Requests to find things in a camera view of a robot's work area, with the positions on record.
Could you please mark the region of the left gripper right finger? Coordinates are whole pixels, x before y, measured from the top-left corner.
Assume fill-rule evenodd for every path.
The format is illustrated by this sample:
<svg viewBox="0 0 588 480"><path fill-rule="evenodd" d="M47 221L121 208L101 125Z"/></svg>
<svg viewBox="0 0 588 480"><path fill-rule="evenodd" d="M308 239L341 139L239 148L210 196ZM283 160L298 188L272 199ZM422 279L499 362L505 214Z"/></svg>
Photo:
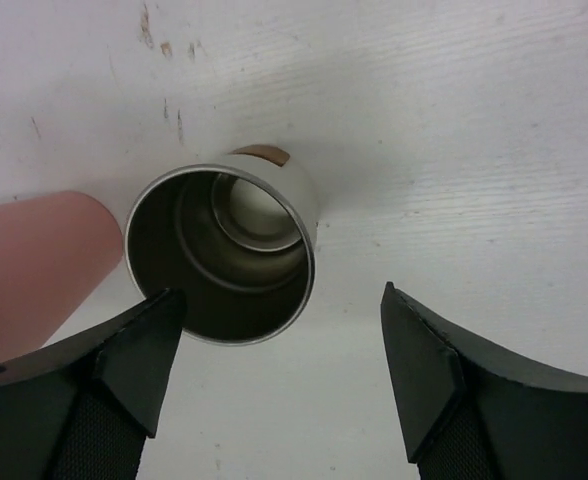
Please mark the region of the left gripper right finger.
<svg viewBox="0 0 588 480"><path fill-rule="evenodd" d="M380 306L409 463L423 479L588 479L588 377L529 359L393 283Z"/></svg>

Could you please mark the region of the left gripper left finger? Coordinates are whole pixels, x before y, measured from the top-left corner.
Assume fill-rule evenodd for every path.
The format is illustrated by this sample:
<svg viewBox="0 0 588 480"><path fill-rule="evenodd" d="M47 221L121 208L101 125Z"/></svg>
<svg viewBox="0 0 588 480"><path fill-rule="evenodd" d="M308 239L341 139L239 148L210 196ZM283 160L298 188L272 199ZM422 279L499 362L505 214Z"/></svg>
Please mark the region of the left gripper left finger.
<svg viewBox="0 0 588 480"><path fill-rule="evenodd" d="M0 363L0 479L134 479L154 437L186 313L165 290Z"/></svg>

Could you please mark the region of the pink plastic cup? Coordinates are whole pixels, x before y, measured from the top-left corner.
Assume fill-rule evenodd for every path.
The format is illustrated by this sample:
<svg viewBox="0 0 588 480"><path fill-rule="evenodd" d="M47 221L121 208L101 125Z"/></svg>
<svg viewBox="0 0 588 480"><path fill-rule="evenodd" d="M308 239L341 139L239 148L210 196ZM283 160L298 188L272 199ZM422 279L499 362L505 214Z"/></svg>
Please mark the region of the pink plastic cup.
<svg viewBox="0 0 588 480"><path fill-rule="evenodd" d="M0 205L0 363L42 347L115 269L119 224L65 191Z"/></svg>

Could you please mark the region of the steel cup with cork base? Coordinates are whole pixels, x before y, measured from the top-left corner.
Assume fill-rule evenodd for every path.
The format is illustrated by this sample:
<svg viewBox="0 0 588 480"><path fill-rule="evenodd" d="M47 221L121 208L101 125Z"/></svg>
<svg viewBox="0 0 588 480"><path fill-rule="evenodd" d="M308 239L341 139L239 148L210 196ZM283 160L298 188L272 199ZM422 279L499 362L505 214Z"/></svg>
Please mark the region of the steel cup with cork base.
<svg viewBox="0 0 588 480"><path fill-rule="evenodd" d="M256 344L307 306L319 220L301 164L279 147L248 145L154 179L128 215L125 260L142 295L184 292L187 335Z"/></svg>

